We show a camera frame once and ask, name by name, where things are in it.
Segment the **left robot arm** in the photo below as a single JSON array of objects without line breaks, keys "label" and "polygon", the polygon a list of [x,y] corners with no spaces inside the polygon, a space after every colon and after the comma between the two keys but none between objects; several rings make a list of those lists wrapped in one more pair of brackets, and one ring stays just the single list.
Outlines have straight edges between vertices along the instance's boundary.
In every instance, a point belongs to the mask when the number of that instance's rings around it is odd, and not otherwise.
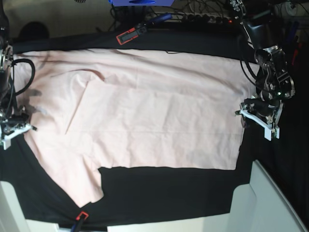
[{"label": "left robot arm", "polygon": [[283,100],[295,94],[295,85],[288,73],[285,52],[281,46],[282,30],[279,18],[268,0],[231,0],[235,18],[243,27],[245,39],[254,49],[254,60],[263,70],[264,77],[258,79],[242,56],[241,66],[246,66],[254,78],[253,84],[260,90],[257,99],[246,99],[239,114],[250,118],[271,130],[278,127],[283,109]]}]

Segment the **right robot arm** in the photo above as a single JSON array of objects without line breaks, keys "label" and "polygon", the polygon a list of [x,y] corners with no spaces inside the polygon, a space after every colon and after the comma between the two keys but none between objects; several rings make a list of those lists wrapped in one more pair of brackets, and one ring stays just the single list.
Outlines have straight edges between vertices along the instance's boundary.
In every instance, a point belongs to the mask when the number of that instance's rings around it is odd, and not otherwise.
[{"label": "right robot arm", "polygon": [[[27,58],[14,59],[10,41],[9,20],[0,2],[0,145],[7,149],[11,140],[29,130],[36,130],[29,123],[29,115],[24,106],[18,106],[16,97],[24,93],[32,84],[35,76],[34,63]],[[19,91],[15,90],[14,68],[18,63],[31,67],[31,76],[27,84]]]}]

